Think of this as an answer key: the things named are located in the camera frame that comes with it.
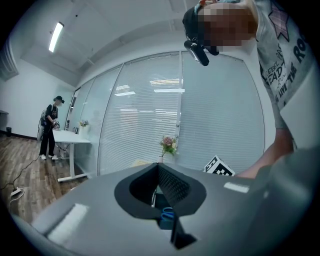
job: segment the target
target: white desk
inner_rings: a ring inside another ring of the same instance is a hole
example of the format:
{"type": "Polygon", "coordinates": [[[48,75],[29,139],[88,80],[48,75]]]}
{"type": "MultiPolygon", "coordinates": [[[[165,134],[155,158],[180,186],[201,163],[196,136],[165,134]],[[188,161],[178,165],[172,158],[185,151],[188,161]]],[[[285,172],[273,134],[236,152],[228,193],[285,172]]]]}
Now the white desk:
{"type": "Polygon", "coordinates": [[[75,175],[75,162],[74,162],[74,154],[75,154],[75,144],[78,143],[91,143],[89,140],[85,138],[81,138],[78,134],[75,134],[72,131],[68,130],[53,130],[53,137],[55,142],[61,143],[69,143],[70,144],[70,176],[64,178],[58,178],[58,182],[66,182],[71,181],[80,177],[85,177],[87,174],[79,174],[75,175]]]}

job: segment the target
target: black pants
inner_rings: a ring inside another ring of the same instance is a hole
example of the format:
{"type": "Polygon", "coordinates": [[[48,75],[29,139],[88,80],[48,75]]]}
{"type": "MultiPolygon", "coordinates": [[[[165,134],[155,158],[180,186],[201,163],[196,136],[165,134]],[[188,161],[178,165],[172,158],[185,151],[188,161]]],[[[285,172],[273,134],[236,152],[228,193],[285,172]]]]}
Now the black pants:
{"type": "Polygon", "coordinates": [[[49,140],[49,155],[54,155],[54,149],[55,149],[55,138],[54,133],[52,131],[51,124],[47,124],[44,127],[43,130],[43,138],[41,142],[41,149],[39,155],[46,155],[47,154],[47,146],[48,146],[48,140],[49,140]]]}

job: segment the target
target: black cap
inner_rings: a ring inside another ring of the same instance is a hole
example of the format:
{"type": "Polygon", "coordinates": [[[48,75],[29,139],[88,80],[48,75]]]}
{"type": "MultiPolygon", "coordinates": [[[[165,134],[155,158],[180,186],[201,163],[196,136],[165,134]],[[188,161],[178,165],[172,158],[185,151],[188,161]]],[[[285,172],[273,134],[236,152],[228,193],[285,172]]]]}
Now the black cap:
{"type": "Polygon", "coordinates": [[[195,12],[195,7],[187,10],[183,16],[182,23],[184,25],[185,35],[188,40],[196,41],[198,44],[204,46],[212,55],[218,55],[219,51],[216,46],[206,45],[204,26],[198,22],[198,14],[195,12]]]}
{"type": "Polygon", "coordinates": [[[65,100],[61,97],[61,96],[57,96],[53,99],[53,101],[55,102],[56,100],[60,100],[63,103],[65,103],[65,100]]]}

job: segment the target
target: window blinds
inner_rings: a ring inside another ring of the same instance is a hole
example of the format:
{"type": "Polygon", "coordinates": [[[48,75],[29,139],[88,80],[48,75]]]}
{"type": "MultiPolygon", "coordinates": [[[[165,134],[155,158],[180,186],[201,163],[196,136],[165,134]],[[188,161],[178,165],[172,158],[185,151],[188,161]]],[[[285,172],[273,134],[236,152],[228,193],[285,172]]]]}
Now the window blinds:
{"type": "MultiPolygon", "coordinates": [[[[131,61],[113,88],[99,146],[100,174],[156,162],[163,136],[175,136],[179,92],[179,54],[131,61]]],[[[167,163],[173,158],[166,156],[167,163]]]]}
{"type": "Polygon", "coordinates": [[[176,163],[203,170],[218,155],[236,173],[264,152],[260,99],[242,60],[207,55],[204,67],[182,53],[181,120],[176,163]]]}
{"type": "Polygon", "coordinates": [[[93,81],[94,81],[94,78],[86,82],[79,89],[79,93],[74,102],[74,106],[73,106],[71,117],[70,117],[69,131],[71,132],[74,132],[75,129],[78,128],[79,126],[80,116],[81,116],[83,107],[86,103],[86,98],[93,81]]]}
{"type": "Polygon", "coordinates": [[[87,139],[90,144],[75,145],[75,163],[90,177],[98,175],[98,150],[107,104],[120,67],[97,76],[86,97],[81,120],[88,120],[87,139]]]}

